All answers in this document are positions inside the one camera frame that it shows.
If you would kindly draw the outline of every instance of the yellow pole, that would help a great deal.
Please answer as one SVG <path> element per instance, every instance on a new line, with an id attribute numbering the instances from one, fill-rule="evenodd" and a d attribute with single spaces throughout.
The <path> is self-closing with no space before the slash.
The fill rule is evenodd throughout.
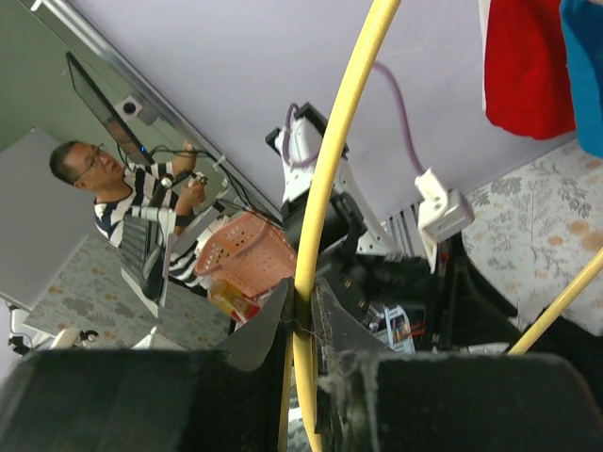
<path id="1" fill-rule="evenodd" d="M 316 277 L 318 243 L 322 235 L 335 172 L 350 130 L 351 120 L 371 67 L 400 3 L 401 0 L 374 0 L 368 12 L 335 98 L 329 125 L 320 147 L 301 228 L 300 250 L 295 272 L 297 325 L 293 335 L 293 359 L 303 424 L 314 452 L 322 450 L 320 438 L 314 432 L 316 369 L 309 332 L 310 293 Z"/>
<path id="2" fill-rule="evenodd" d="M 600 250 L 591 262 L 578 274 L 578 276 L 569 283 L 565 290 L 557 297 L 555 301 L 542 313 L 538 320 L 524 333 L 517 343 L 509 350 L 510 354 L 520 355 L 528 351 L 528 348 L 534 345 L 540 336 L 548 327 L 559 317 L 586 286 L 603 269 L 603 249 Z"/>

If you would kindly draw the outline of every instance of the patterned wall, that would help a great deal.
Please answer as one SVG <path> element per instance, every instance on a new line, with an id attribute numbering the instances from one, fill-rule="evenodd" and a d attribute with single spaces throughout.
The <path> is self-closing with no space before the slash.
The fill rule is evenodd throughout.
<path id="1" fill-rule="evenodd" d="M 91 236 L 36 305 L 26 323 L 56 334 L 66 327 L 96 330 L 103 347 L 131 347 L 151 328 L 188 349 L 224 339 L 229 319 L 186 288 L 171 284 L 166 308 L 156 319 L 123 281 L 119 252 Z"/>
<path id="2" fill-rule="evenodd" d="M 603 248 L 603 161 L 576 141 L 474 192 L 464 245 L 480 272 L 532 321 Z M 563 316 L 603 335 L 603 275 Z"/>

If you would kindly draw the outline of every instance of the computer monitor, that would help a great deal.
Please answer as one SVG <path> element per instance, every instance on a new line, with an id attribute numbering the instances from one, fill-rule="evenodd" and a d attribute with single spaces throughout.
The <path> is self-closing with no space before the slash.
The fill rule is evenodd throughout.
<path id="1" fill-rule="evenodd" d="M 122 117 L 115 111 L 111 102 L 98 88 L 84 67 L 68 52 L 66 55 L 69 72 L 72 77 L 73 89 L 88 106 L 96 119 L 101 122 L 116 143 L 134 163 L 150 164 L 153 158 L 127 126 Z"/>

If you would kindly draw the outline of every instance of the blue cloth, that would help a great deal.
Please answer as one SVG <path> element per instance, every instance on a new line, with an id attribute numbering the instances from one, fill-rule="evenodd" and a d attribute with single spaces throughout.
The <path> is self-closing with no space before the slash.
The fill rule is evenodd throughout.
<path id="1" fill-rule="evenodd" d="M 603 6 L 562 0 L 561 17 L 578 140 L 603 158 Z"/>

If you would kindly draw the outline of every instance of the plastic basket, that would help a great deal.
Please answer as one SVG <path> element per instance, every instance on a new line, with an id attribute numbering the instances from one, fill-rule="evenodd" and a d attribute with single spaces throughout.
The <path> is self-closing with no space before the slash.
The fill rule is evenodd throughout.
<path id="1" fill-rule="evenodd" d="M 255 299 L 295 274 L 296 255 L 281 230 L 251 213 L 216 231 L 199 256 L 197 276 L 225 280 Z"/>

